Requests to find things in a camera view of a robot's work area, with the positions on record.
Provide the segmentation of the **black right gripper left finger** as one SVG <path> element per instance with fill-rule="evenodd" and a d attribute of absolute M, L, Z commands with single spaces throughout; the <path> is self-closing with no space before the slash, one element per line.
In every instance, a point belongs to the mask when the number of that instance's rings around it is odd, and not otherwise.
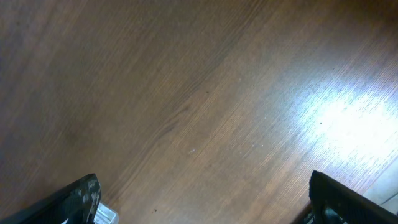
<path fill-rule="evenodd" d="M 88 174 L 7 218 L 1 224 L 89 224 L 101 200 L 96 174 Z"/>

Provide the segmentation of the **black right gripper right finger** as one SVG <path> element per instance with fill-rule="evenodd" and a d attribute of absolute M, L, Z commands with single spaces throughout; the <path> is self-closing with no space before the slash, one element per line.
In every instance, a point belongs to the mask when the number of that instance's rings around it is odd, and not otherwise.
<path fill-rule="evenodd" d="M 312 172 L 309 197 L 315 223 L 397 224 L 397 215 L 318 171 Z"/>

